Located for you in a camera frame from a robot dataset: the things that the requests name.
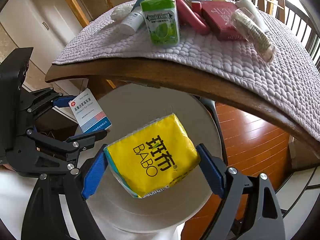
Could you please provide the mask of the yellow tissue pack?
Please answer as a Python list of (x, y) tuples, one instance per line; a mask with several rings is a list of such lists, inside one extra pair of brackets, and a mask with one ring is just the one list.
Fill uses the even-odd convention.
[(200, 163), (200, 155), (174, 113), (113, 142), (104, 153), (114, 177), (133, 198), (174, 186)]

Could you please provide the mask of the pink plastic tube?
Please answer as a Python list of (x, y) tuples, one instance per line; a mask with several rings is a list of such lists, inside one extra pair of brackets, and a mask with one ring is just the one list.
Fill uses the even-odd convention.
[(210, 33), (210, 27), (199, 14), (192, 11), (184, 0), (176, 0), (176, 7), (181, 24), (188, 24), (195, 32), (201, 35)]

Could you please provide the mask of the white crumpled tissue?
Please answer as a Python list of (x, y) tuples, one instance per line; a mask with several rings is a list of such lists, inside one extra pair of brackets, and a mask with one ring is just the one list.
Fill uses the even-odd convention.
[(114, 21), (122, 21), (132, 11), (134, 4), (120, 4), (111, 13), (111, 19)]

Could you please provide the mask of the red medicine box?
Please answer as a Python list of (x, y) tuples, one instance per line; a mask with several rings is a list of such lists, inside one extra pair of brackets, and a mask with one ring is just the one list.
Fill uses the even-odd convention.
[(245, 40), (231, 24), (237, 7), (232, 2), (202, 1), (201, 14), (219, 41)]

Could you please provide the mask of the dark window railing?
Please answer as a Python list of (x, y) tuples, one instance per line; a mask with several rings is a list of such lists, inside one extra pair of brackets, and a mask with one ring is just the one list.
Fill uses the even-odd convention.
[[(258, 8), (258, 0), (251, 0)], [(276, 10), (271, 15), (276, 18)], [(299, 0), (285, 0), (285, 21), (283, 22), (296, 36), (319, 68), (319, 32)]]

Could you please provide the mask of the white ear drops box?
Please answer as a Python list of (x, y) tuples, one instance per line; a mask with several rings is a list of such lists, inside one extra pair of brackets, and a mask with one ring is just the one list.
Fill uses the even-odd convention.
[(89, 88), (72, 99), (69, 106), (83, 133), (107, 130), (112, 126)]

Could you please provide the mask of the green doublemint gum case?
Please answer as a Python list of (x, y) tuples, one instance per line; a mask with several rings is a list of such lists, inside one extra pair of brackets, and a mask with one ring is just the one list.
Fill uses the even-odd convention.
[(140, 7), (153, 45), (169, 47), (180, 42), (176, 0), (144, 0)]

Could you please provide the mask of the bagged beige bandage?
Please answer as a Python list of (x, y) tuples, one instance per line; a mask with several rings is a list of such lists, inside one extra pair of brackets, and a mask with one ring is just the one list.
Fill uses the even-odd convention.
[(253, 43), (256, 52), (265, 62), (271, 62), (276, 47), (253, 19), (254, 16), (246, 8), (239, 8), (231, 15), (230, 23), (241, 36)]

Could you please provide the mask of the pink quilted bed blanket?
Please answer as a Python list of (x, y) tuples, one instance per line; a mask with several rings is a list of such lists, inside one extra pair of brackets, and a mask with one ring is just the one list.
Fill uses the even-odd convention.
[(154, 46), (146, 27), (131, 36), (120, 32), (106, 12), (65, 46), (57, 65), (109, 57), (145, 57), (174, 61), (236, 83), (284, 111), (311, 136), (319, 138), (319, 71), (305, 47), (282, 22), (260, 14), (268, 26), (267, 37), (276, 47), (266, 63), (247, 41), (219, 41), (213, 34), (182, 27), (180, 42)]

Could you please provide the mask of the white charcoal pouch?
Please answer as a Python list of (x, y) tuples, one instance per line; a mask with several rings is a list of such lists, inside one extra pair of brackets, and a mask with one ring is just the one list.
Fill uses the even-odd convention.
[(235, 5), (242, 10), (262, 31), (267, 33), (270, 31), (265, 24), (263, 18), (260, 16), (258, 9), (250, 0), (239, 0), (235, 2)]

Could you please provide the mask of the white pill bottle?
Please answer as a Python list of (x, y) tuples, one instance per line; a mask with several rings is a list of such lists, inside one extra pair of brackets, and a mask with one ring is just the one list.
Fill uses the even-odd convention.
[(119, 31), (125, 35), (134, 35), (144, 23), (144, 16), (141, 7), (136, 7), (119, 25)]

